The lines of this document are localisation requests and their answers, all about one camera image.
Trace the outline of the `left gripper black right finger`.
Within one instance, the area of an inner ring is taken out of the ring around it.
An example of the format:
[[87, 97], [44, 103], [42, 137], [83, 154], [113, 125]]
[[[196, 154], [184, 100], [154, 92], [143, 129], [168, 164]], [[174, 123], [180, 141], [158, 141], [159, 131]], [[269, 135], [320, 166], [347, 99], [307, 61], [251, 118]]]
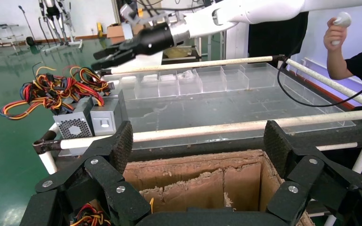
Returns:
[[309, 201], [323, 204], [345, 225], [362, 226], [362, 174], [328, 159], [315, 145], [267, 121], [264, 151], [284, 184], [267, 210], [295, 225]]

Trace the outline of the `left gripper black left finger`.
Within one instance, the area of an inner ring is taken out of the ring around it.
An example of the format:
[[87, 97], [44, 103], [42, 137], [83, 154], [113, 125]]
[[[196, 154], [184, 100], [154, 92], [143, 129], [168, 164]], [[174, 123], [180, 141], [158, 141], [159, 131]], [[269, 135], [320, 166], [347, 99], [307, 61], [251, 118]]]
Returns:
[[36, 184], [20, 224], [67, 226], [93, 200], [101, 204], [111, 225], [138, 224], [151, 213], [151, 206], [123, 177], [132, 144], [129, 121], [114, 135], [93, 141], [81, 158]]

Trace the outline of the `operator hand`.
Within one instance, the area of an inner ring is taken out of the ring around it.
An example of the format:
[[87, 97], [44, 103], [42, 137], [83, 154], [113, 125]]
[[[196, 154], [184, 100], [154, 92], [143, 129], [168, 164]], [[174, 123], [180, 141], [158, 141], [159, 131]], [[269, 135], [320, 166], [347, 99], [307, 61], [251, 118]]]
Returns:
[[341, 46], [347, 36], [347, 28], [334, 25], [336, 17], [331, 18], [327, 22], [328, 29], [323, 37], [323, 43], [328, 51], [341, 50]]

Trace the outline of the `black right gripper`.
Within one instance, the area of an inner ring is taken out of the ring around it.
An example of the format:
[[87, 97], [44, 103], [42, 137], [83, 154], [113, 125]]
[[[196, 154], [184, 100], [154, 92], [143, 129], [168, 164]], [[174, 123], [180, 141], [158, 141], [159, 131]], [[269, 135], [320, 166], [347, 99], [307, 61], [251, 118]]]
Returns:
[[160, 23], [150, 28], [142, 29], [132, 41], [133, 47], [126, 42], [113, 44], [93, 54], [97, 62], [91, 64], [95, 71], [119, 66], [133, 60], [136, 55], [153, 55], [175, 43], [167, 23]]

